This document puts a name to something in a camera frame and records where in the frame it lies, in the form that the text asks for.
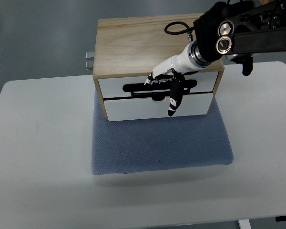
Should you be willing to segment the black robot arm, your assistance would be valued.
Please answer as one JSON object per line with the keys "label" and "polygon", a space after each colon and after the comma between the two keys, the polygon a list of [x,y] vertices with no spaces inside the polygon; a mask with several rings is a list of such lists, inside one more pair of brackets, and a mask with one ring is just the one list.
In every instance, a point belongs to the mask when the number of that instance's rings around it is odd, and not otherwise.
{"label": "black robot arm", "polygon": [[217,2],[193,22],[198,50],[203,60],[214,62],[223,55],[253,70],[253,55],[286,52],[286,0],[255,7],[253,1]]}

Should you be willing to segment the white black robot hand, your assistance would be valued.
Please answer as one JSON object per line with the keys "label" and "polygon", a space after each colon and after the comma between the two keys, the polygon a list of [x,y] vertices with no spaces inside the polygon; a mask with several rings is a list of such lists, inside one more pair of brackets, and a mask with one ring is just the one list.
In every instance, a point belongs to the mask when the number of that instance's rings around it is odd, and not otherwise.
{"label": "white black robot hand", "polygon": [[199,52],[198,44],[192,41],[179,55],[174,55],[153,68],[145,85],[171,83],[168,115],[173,116],[180,106],[185,86],[185,75],[194,74],[209,66]]}

